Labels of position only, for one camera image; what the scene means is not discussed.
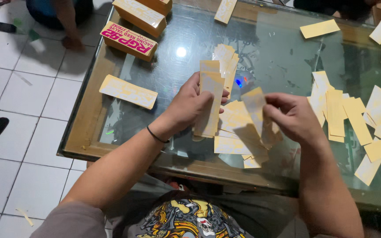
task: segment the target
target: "person's right hand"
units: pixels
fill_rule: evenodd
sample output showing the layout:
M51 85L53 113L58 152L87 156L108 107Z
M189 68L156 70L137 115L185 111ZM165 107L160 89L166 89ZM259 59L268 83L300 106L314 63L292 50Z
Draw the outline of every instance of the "person's right hand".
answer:
M313 146L324 140L327 142L306 97L271 93L265 96L265 100L265 115L271 117L287 137L301 145Z

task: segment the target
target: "tiled floor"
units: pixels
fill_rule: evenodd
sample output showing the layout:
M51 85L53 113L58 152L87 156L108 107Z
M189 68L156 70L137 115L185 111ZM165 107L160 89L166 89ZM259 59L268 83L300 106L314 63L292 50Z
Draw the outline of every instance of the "tiled floor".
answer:
M0 117L10 119L0 136L0 238L29 237L86 169L86 162L56 151L111 0L94 0L94 6L93 16L80 26L84 52L65 50L63 31L35 22L25 1L0 7L0 22L22 23L19 34L0 32ZM30 42L24 34L30 29L41 38Z

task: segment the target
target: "forearm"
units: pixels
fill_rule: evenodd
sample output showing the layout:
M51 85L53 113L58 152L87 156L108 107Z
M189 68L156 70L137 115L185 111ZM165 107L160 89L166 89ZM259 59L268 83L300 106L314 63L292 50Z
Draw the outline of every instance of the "forearm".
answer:
M161 116L149 127L159 138L167 140L172 132L166 125L168 122ZM146 128L141 130L90 166L61 203L80 201L96 208L106 208L130 190L149 168L163 145Z
M363 237L358 209L326 138L301 145L300 214L310 233Z
M57 18L66 31L66 35L70 38L79 37L76 27L76 11L72 0L52 0L57 14Z

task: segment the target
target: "person's left hand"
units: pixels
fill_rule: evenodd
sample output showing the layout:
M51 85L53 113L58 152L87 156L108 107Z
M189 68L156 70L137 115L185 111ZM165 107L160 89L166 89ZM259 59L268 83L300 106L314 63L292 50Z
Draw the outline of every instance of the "person's left hand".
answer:
M227 102L229 92L223 90L221 103ZM161 139L168 140L172 135L186 129L195 122L209 102L214 99L208 91L199 93L199 72L195 72L182 85L170 106L151 125L151 131Z

